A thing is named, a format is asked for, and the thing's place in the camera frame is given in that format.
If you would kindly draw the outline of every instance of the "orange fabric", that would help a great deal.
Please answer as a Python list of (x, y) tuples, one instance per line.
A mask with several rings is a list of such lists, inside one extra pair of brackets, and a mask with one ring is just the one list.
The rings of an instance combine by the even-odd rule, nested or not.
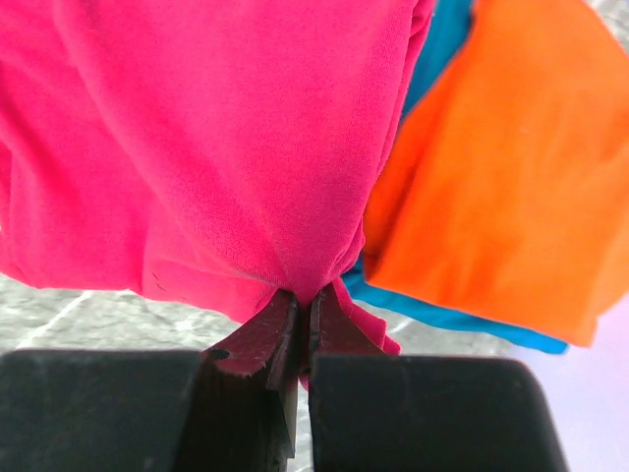
[(373, 189), (368, 282), (592, 342), (629, 288), (629, 59), (582, 0), (479, 0)]

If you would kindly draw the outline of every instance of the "blue cloth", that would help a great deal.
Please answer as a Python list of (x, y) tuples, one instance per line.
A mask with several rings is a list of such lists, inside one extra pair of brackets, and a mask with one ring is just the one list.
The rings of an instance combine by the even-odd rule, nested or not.
[[(472, 25), (471, 6), (472, 0), (438, 2), (426, 45), (413, 73), (402, 117), (411, 111), (434, 84), (441, 71), (467, 39)], [(367, 285), (362, 261), (358, 261), (349, 272), (343, 275), (343, 280), (354, 299), (406, 315), (426, 325), (459, 331), (488, 332), (514, 344), (538, 349), (548, 354), (562, 354), (568, 347), (563, 341), (529, 329), (491, 322)]]
[(429, 35), (415, 64), (406, 94), (402, 118), (432, 87), (452, 57), (465, 43), (472, 27), (473, 0), (439, 0), (430, 24)]

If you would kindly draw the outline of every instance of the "pink fabric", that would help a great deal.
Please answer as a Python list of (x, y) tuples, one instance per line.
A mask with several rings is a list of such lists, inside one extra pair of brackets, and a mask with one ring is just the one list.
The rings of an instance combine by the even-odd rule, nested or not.
[(433, 2), (4, 0), (0, 269), (239, 322), (340, 287)]

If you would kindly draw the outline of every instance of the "garment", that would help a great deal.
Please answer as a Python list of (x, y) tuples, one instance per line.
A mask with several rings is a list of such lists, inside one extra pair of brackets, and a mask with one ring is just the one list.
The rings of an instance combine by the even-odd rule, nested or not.
[(432, 7), (2, 2), (0, 270), (239, 322), (342, 292)]
[(422, 99), (465, 43), (472, 27), (472, 3), (473, 0), (437, 2), (426, 44), (415, 64), (413, 78), (404, 100), (402, 118)]
[(629, 288), (627, 84), (584, 2), (476, 2), (370, 196), (368, 283), (589, 345)]
[[(472, 25), (472, 0), (441, 0), (430, 24), (424, 49), (415, 65), (406, 95), (404, 117), (429, 90), (439, 74), (464, 44)], [(539, 349), (549, 354), (562, 354), (565, 342), (552, 339), (529, 329), (473, 317), (456, 310), (437, 307), (395, 292), (373, 287), (365, 282), (361, 260), (343, 275), (347, 288), (356, 300), (375, 307), (386, 308), (427, 325), (443, 329), (482, 331), (502, 337), (514, 344)]]

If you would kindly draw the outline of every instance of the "white surface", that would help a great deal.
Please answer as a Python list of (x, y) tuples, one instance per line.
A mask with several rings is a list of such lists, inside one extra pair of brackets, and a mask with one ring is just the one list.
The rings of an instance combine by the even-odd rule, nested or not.
[(591, 349), (510, 354), (542, 384), (572, 472), (629, 471), (629, 295), (601, 317)]

